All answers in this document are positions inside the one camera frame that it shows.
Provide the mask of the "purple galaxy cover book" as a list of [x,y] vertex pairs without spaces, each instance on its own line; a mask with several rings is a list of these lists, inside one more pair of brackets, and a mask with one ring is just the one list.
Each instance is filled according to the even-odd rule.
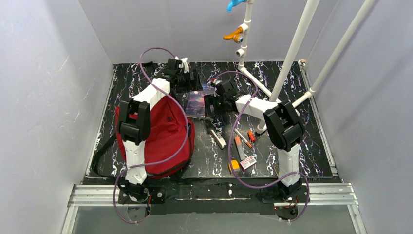
[[204,96],[214,93],[214,88],[209,84],[202,84],[201,91],[192,91],[188,94],[188,102],[185,109],[187,117],[213,120],[213,118],[206,116]]

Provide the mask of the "red student backpack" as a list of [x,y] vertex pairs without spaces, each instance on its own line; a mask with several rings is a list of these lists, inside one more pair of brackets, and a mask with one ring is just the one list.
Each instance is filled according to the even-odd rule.
[[[158,162],[169,158],[177,152],[182,145],[186,132],[186,122],[181,108],[172,99],[163,97],[150,112],[151,130],[145,141],[145,163]],[[131,183],[139,184],[137,173],[145,169],[148,179],[161,179],[169,176],[178,176],[190,161],[195,146],[195,126],[188,118],[188,139],[182,150],[172,159],[127,171],[125,179]]]

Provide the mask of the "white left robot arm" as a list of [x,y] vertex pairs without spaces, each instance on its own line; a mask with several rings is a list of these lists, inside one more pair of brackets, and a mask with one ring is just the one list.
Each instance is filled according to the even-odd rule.
[[182,170],[194,152],[195,127],[177,93],[201,91],[187,58],[168,59],[152,83],[116,109],[116,139],[127,164],[127,182],[142,185]]

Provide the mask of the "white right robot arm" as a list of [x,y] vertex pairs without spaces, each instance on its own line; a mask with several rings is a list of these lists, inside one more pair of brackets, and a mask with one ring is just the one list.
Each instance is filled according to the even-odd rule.
[[278,186],[292,189],[301,186],[299,151],[304,126],[289,103],[270,102],[239,92],[229,80],[214,81],[215,91],[204,97],[207,115],[236,112],[263,120],[279,158]]

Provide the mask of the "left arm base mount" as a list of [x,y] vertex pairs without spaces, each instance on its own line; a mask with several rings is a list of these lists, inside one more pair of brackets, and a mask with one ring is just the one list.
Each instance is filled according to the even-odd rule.
[[166,201],[166,190],[163,187],[135,185],[126,181],[116,188],[119,189],[117,203],[130,206],[127,211],[132,212],[130,221],[138,222],[136,211],[143,211],[143,219],[145,219],[151,214],[152,205],[164,204]]

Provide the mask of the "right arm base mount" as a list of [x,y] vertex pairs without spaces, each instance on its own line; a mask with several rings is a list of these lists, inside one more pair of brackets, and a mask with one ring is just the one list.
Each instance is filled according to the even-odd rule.
[[264,204],[274,203],[275,215],[283,221],[294,221],[301,216],[299,203],[308,205],[309,198],[308,186],[300,182],[290,187],[285,187],[281,182],[278,186],[261,189],[257,198]]

